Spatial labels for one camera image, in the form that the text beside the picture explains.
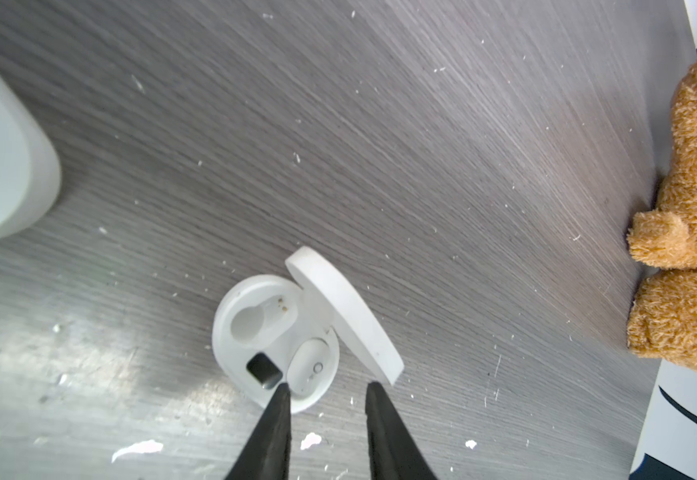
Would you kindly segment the white earbud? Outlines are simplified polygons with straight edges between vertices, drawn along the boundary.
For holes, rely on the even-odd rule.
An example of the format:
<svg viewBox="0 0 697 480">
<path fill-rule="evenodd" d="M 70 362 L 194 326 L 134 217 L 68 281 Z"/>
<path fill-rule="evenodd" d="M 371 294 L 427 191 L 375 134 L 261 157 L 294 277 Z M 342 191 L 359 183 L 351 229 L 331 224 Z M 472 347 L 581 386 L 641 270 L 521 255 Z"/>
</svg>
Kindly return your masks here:
<svg viewBox="0 0 697 480">
<path fill-rule="evenodd" d="M 321 339 L 306 340 L 290 362 L 288 384 L 292 390 L 304 391 L 318 387 L 330 360 L 330 346 Z"/>
</svg>

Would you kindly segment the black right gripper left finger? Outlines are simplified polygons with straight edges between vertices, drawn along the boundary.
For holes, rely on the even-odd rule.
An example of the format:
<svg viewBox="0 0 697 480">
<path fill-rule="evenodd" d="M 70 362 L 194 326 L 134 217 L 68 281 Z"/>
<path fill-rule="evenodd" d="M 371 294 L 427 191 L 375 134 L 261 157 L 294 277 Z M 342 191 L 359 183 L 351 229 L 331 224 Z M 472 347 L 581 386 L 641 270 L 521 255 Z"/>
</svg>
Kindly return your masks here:
<svg viewBox="0 0 697 480">
<path fill-rule="evenodd" d="M 292 451 L 290 386 L 278 385 L 226 480 L 288 480 Z"/>
</svg>

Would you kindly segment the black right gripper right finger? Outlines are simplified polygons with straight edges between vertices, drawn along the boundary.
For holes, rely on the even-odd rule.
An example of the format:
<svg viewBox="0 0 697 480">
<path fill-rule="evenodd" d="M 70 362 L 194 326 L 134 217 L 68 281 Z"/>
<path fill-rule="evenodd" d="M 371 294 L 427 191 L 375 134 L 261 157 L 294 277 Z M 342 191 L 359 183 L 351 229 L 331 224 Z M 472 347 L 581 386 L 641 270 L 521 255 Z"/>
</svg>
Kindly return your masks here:
<svg viewBox="0 0 697 480">
<path fill-rule="evenodd" d="M 436 478 L 379 382 L 366 388 L 365 414 L 372 479 Z"/>
</svg>

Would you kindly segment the white earbud charging case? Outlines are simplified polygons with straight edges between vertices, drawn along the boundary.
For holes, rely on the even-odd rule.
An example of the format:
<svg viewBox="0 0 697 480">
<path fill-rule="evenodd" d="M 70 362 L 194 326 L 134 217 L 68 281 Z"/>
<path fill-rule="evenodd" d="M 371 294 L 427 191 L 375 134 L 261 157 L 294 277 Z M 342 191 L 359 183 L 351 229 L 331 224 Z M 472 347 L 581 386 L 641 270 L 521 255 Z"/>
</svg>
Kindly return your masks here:
<svg viewBox="0 0 697 480">
<path fill-rule="evenodd" d="M 328 392 L 342 346 L 375 380 L 394 384 L 403 360 L 348 278 L 306 246 L 286 259 L 286 268 L 286 278 L 262 274 L 240 281 L 218 305 L 212 352 L 232 384 L 259 406 L 268 406 L 278 385 L 288 384 L 298 348 L 314 338 L 330 346 L 330 360 L 318 387 L 304 394 L 290 388 L 292 413 L 312 407 Z"/>
</svg>

